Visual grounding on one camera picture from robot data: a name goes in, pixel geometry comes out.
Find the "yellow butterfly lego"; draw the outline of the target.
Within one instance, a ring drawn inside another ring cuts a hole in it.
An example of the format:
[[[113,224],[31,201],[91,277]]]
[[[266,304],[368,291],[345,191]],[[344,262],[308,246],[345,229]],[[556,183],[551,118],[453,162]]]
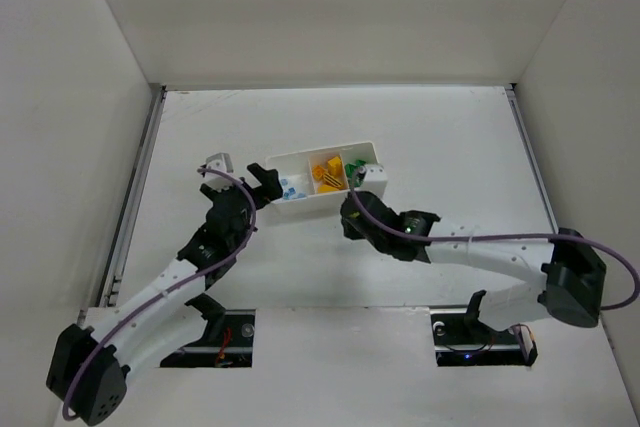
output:
[[[340,188],[336,188],[336,187],[328,185],[328,184],[321,184],[317,188],[317,193],[318,194],[326,194],[326,193],[339,192],[339,191],[340,191]]]

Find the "green lego cube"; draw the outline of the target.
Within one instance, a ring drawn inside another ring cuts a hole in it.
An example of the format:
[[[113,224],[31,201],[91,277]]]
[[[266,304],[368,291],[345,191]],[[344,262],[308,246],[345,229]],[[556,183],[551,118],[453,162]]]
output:
[[[345,176],[347,179],[351,179],[354,173],[362,166],[366,164],[366,161],[362,159],[356,159],[353,162],[348,162],[344,165]]]

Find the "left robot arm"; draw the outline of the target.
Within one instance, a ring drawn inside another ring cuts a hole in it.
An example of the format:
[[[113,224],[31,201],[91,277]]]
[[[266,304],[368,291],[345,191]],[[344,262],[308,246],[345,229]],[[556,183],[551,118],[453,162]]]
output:
[[[129,382],[180,347],[219,326],[224,308],[207,291],[237,262],[256,232],[257,213],[283,195],[279,174],[247,167],[252,187],[208,161],[199,169],[210,201],[204,223],[168,266],[98,323],[71,324],[58,336],[46,378],[62,402],[61,415],[87,426],[104,422],[123,401]]]

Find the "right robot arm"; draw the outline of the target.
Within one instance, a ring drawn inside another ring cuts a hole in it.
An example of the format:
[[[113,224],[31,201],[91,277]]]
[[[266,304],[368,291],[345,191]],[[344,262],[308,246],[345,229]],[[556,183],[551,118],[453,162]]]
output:
[[[606,267],[582,241],[481,242],[470,227],[429,212],[396,213],[367,191],[347,195],[340,220],[346,238],[366,240],[396,260],[466,266],[516,279],[509,288],[472,295],[465,313],[471,328],[500,332],[544,318],[580,328],[599,323]]]

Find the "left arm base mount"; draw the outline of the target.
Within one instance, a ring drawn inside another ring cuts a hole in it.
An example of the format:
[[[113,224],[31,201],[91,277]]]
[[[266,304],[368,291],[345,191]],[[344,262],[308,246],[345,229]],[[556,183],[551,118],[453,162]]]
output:
[[[188,306],[198,310],[206,321],[203,333],[163,359],[161,368],[252,367],[255,310],[227,310],[207,294],[201,294]]]

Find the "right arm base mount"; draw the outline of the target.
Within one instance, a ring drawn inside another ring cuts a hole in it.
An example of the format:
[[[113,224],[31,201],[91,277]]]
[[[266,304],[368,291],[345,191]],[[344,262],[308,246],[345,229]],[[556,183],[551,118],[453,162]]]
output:
[[[495,331],[479,321],[481,290],[465,309],[436,308],[430,311],[434,354],[438,367],[522,366],[532,367],[538,348],[532,330],[515,324]]]

